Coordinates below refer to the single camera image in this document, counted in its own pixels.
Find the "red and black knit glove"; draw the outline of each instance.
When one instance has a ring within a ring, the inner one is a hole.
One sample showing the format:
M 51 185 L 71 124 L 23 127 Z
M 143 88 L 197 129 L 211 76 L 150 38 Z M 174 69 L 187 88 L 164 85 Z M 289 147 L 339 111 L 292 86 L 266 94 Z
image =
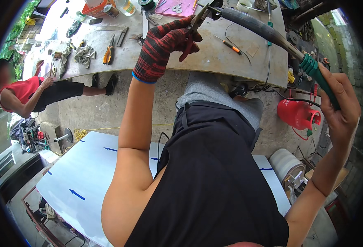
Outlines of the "red and black knit glove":
M 187 47 L 188 29 L 193 15 L 154 27 L 147 33 L 138 62 L 132 75 L 141 82 L 156 83 L 164 75 L 169 55 L 173 51 L 184 51 Z M 193 40 L 201 42 L 198 32 L 193 33 Z M 193 42 L 190 54 L 198 52 L 199 47 Z

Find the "blue wristband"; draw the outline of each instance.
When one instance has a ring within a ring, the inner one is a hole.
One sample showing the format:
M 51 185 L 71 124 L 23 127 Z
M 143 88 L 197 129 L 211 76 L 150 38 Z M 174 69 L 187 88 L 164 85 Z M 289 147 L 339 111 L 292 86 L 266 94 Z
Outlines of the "blue wristband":
M 146 83 L 146 84 L 155 84 L 155 83 L 157 83 L 157 82 L 144 82 L 144 81 L 142 81 L 142 80 L 139 80 L 139 78 L 138 78 L 138 77 L 136 77 L 136 75 L 133 73 L 133 71 L 132 71 L 132 76 L 133 76 L 133 77 L 135 77 L 135 78 L 136 78 L 136 80 L 138 80 L 138 81 L 140 81 L 140 82 L 143 82 L 143 83 Z

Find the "black shorts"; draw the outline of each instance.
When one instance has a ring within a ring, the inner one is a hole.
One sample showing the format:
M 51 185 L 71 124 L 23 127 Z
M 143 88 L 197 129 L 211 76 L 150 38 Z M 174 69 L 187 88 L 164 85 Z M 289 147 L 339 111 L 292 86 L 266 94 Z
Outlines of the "black shorts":
M 52 86 L 47 87 L 41 94 L 33 112 L 41 112 L 46 109 L 46 106 L 54 102 L 65 100 L 71 97 L 80 96 L 83 94 L 84 83 L 59 81 L 54 82 Z

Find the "mobile phone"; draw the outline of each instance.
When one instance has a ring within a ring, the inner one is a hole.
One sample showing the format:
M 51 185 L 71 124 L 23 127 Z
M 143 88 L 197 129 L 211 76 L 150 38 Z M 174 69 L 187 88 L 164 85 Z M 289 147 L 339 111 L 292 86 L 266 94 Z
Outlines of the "mobile phone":
M 98 24 L 98 23 L 101 23 L 102 20 L 103 20 L 103 18 L 92 19 L 92 20 L 89 21 L 89 24 L 90 25 Z

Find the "black t-shirt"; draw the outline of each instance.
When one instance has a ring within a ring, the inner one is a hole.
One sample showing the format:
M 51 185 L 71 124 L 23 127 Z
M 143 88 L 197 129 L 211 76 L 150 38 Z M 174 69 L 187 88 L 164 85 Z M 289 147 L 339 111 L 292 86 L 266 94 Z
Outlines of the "black t-shirt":
M 286 246 L 289 228 L 251 155 L 255 132 L 215 103 L 180 109 L 168 165 L 125 246 Z

